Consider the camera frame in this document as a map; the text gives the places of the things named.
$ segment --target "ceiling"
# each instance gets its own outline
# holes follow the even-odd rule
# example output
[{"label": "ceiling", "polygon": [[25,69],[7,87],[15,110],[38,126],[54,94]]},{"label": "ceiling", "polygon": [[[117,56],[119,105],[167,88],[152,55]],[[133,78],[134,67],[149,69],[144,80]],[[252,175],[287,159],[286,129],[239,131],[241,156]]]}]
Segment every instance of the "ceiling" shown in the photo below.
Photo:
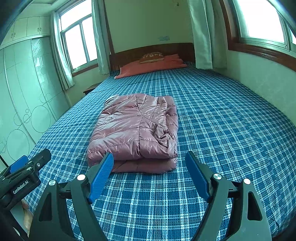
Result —
[{"label": "ceiling", "polygon": [[53,4],[56,0],[34,0],[33,3]]}]

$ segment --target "cabinet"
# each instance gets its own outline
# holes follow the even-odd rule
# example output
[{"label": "cabinet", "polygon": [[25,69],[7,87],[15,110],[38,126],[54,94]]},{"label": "cabinet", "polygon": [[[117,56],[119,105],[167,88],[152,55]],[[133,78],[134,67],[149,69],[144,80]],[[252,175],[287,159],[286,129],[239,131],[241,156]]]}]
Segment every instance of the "cabinet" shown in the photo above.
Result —
[{"label": "cabinet", "polygon": [[20,41],[48,35],[50,35],[50,17],[20,18],[8,31],[0,49]]},{"label": "cabinet", "polygon": [[39,34],[50,33],[50,17],[39,17]]},{"label": "cabinet", "polygon": [[0,154],[11,165],[69,109],[49,37],[0,50],[0,103]]},{"label": "cabinet", "polygon": [[28,155],[35,146],[16,112],[7,85],[3,50],[0,50],[0,154],[8,165],[23,155]]},{"label": "cabinet", "polygon": [[17,19],[15,22],[13,40],[21,39],[27,36],[27,18]]},{"label": "cabinet", "polygon": [[27,36],[39,34],[39,17],[28,18]]},{"label": "cabinet", "polygon": [[27,36],[50,33],[49,17],[29,17],[27,26]]},{"label": "cabinet", "polygon": [[14,28],[15,28],[15,24],[13,24],[11,26],[11,28],[9,29],[8,33],[6,34],[6,36],[5,36],[5,38],[4,38],[1,45],[7,44],[7,43],[9,43],[9,42],[11,42],[13,40],[13,33],[14,33],[13,30],[14,30]]}]

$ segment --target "pillow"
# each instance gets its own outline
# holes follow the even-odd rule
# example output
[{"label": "pillow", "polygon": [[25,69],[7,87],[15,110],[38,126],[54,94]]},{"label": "pillow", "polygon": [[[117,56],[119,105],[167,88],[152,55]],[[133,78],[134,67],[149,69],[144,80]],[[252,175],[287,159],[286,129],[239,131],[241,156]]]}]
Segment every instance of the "pillow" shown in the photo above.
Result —
[{"label": "pillow", "polygon": [[159,53],[159,52],[149,53],[149,54],[144,55],[139,60],[139,64],[162,61],[163,59],[164,59],[164,57],[163,57],[163,54],[162,53]]},{"label": "pillow", "polygon": [[165,56],[163,61],[140,64],[139,60],[131,62],[120,68],[120,74],[114,79],[150,73],[158,70],[179,69],[187,67],[183,60],[176,54]]}]

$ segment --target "pink puffer jacket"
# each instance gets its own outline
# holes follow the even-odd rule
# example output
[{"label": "pink puffer jacket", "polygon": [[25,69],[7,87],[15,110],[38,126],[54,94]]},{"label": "pink puffer jacket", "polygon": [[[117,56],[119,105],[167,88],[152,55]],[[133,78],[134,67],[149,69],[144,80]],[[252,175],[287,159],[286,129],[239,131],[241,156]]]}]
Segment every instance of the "pink puffer jacket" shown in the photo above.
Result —
[{"label": "pink puffer jacket", "polygon": [[178,116],[171,96],[112,96],[87,151],[90,166],[110,152],[113,172],[164,173],[176,168]]}]

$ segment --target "blue plaid bedsheet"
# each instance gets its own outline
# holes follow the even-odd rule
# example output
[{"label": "blue plaid bedsheet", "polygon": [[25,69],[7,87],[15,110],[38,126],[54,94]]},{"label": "blue plaid bedsheet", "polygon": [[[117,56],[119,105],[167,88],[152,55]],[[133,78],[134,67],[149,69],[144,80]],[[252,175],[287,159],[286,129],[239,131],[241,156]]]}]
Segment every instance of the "blue plaid bedsheet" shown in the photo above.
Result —
[{"label": "blue plaid bedsheet", "polygon": [[[146,93],[174,97],[179,115],[177,169],[162,175],[111,174],[94,213],[109,240],[190,240],[207,204],[197,194],[184,163],[188,150],[213,172],[253,182],[275,236],[296,210],[296,128],[269,102],[242,84],[193,66],[114,80],[114,74],[64,114],[40,139],[29,158],[48,148],[52,160],[41,185],[27,197],[34,212],[51,179],[66,182],[88,170],[86,150],[104,101]],[[78,240],[83,240],[67,200]],[[228,199],[218,240],[231,213]]]}]

